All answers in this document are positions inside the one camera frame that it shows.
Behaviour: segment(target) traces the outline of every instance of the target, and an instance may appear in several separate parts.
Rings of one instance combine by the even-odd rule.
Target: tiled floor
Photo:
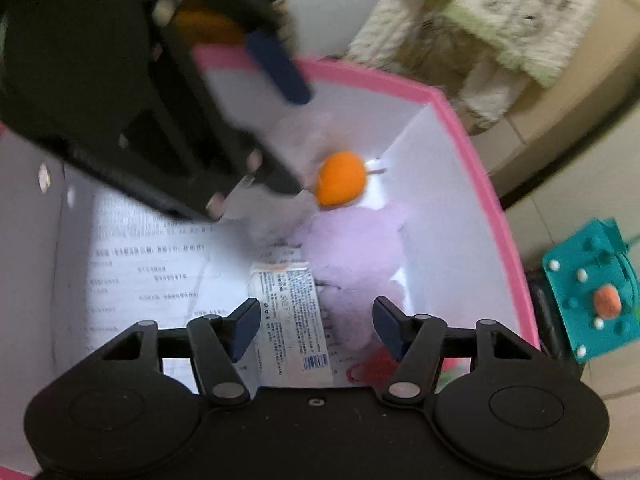
[[[507,211],[523,264],[593,217],[614,217],[622,234],[640,233],[640,104],[599,143]],[[632,250],[640,270],[640,249]],[[583,381],[605,401],[610,431],[596,472],[613,478],[640,469],[640,341],[589,362]],[[625,473],[625,478],[640,478]]]

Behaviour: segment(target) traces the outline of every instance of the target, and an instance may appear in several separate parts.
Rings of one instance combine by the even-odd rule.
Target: orange ball
[[[607,283],[593,293],[593,308],[602,319],[614,319],[620,315],[622,304],[618,290]]]
[[[357,199],[367,183],[364,161],[353,152],[329,156],[318,173],[316,199],[323,207],[334,207]]]

